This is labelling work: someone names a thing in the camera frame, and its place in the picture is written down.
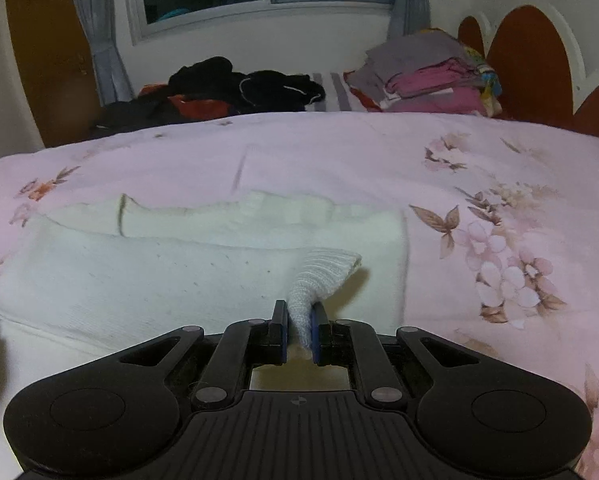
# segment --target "striped pillow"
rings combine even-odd
[[[326,99],[306,107],[307,112],[365,112],[359,99],[351,94],[351,89],[343,80],[343,74],[314,73],[313,80],[324,87]]]

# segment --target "wooden door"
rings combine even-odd
[[[45,146],[86,140],[100,102],[73,0],[6,0],[6,6],[23,88]]]

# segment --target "pile of clothes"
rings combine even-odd
[[[324,88],[308,75],[274,70],[243,74],[233,72],[225,57],[212,57],[182,67],[168,84],[144,87],[132,101],[107,105],[90,137],[241,114],[303,112],[325,97]]]
[[[442,30],[395,38],[367,52],[345,74],[351,92],[372,112],[439,112],[493,117],[502,111],[495,70],[473,48]]]

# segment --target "bed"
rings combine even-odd
[[[599,480],[599,74],[587,78],[577,65],[568,31],[540,4],[512,10],[496,31],[480,13],[464,20],[460,40],[500,74],[507,120],[260,114],[3,158],[0,267],[36,212],[120,193],[151,207],[264,190],[401,210],[409,256],[395,325],[419,326],[580,394],[595,423],[579,472]],[[9,399],[97,356],[0,323],[0,480],[20,471],[1,427]]]
[[[365,112],[364,105],[351,93],[344,75],[337,72],[315,72],[313,81],[324,87],[326,97],[323,101],[310,104],[307,112]]]

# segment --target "black gripper base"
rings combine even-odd
[[[22,480],[44,477],[29,472]],[[245,392],[199,412],[166,453],[111,480],[475,480],[442,462],[403,415],[362,406],[352,391]],[[565,470],[553,480],[575,480]]]

